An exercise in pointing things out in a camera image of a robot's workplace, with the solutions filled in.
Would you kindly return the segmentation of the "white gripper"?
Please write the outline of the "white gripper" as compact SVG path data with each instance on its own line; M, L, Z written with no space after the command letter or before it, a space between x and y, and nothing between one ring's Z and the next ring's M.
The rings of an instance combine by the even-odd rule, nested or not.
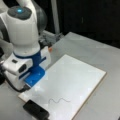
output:
M30 70L40 66L44 70L51 62L48 48L43 48L31 56L17 56L12 53L2 64L2 75L6 82L14 90L29 90L25 79L30 74Z

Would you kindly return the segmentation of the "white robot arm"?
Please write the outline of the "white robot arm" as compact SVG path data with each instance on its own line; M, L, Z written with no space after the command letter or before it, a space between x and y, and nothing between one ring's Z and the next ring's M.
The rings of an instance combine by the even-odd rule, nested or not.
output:
M43 9L34 0L16 0L18 6L0 13L0 32L12 44L10 56L1 65L2 75L17 92L33 87L51 63L49 47L40 46L47 25Z

